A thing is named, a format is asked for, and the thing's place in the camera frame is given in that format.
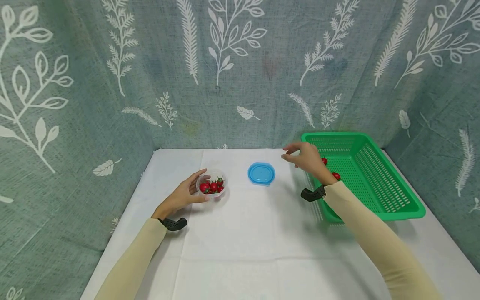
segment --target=blue lid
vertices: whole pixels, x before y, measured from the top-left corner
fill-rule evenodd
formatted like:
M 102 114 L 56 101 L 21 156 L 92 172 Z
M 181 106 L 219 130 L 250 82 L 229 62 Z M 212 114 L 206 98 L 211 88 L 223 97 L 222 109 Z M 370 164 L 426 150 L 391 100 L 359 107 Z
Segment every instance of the blue lid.
M 268 163 L 253 163 L 248 168 L 248 178 L 255 184 L 270 185 L 275 179 L 275 169 Z

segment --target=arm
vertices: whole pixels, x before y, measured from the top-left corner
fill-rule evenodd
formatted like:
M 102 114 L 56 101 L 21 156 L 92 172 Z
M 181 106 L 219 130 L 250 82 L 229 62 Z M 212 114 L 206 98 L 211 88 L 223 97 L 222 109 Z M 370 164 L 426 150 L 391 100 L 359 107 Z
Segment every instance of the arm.
M 407 245 L 380 218 L 338 182 L 307 142 L 284 148 L 282 157 L 311 173 L 325 186 L 325 201 L 353 232 L 360 247 L 382 274 L 392 300 L 441 299 L 437 288 Z M 298 156 L 291 154 L 300 150 Z
M 133 242 L 113 266 L 95 300 L 133 300 L 140 288 L 153 254 L 160 246 L 167 228 L 158 219 L 165 220 L 169 215 L 192 203 L 208 201 L 205 195 L 193 196 L 197 192 L 197 178 L 206 172 L 200 170 L 173 191 L 155 210 Z

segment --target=black wrist strap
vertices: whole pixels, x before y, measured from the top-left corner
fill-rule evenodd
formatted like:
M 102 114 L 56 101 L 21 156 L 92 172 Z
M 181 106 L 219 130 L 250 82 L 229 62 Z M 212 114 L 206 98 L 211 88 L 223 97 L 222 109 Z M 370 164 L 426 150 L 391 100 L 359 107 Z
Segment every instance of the black wrist strap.
M 308 202 L 313 202 L 325 196 L 325 187 L 321 185 L 313 192 L 310 191 L 309 189 L 303 189 L 303 191 L 301 191 L 300 196 L 303 199 L 307 200 Z
M 160 221 L 160 223 L 163 224 L 163 226 L 165 226 L 167 228 L 168 231 L 180 230 L 180 229 L 184 228 L 185 226 L 187 226 L 187 224 L 188 224 L 187 219 L 185 219 L 185 218 L 180 218 L 180 220 L 178 220 L 178 221 L 174 221 L 174 220 L 170 220 L 170 219 L 165 219 L 165 220 L 158 219 L 158 220 Z

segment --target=white tablecloth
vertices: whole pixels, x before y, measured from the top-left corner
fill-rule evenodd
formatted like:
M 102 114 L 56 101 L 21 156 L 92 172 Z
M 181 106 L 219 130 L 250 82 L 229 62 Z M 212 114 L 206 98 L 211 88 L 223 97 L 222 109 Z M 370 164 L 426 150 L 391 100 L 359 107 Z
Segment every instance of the white tablecloth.
M 83 295 L 93 299 L 115 262 L 155 207 L 190 174 L 219 168 L 229 193 L 179 211 L 188 226 L 168 233 L 137 299 L 389 299 L 385 284 L 345 227 L 320 222 L 315 203 L 300 198 L 306 174 L 280 149 L 157 150 Z M 272 164 L 269 187 L 253 185 L 248 167 Z M 445 299 L 480 296 L 480 275 L 427 208 L 422 219 L 392 222 Z

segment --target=clear plastic container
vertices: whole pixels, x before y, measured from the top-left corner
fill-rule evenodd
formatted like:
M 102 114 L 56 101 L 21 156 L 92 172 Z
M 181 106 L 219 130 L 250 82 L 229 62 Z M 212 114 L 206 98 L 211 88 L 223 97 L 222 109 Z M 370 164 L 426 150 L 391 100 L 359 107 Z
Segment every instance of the clear plastic container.
M 210 197 L 210 200 L 214 199 L 214 200 L 220 200 L 222 199 L 222 197 L 227 194 L 227 190 L 228 190 L 228 181 L 227 181 L 227 177 L 225 176 L 225 173 L 220 171 L 219 169 L 208 169 L 207 172 L 205 172 L 204 174 L 200 175 L 197 179 L 197 191 L 198 193 L 200 194 L 203 194 L 201 191 L 200 191 L 200 184 L 202 184 L 205 180 L 217 180 L 217 178 L 222 178 L 223 179 L 223 190 L 219 193 L 216 193 L 216 194 L 204 194 L 208 197 Z

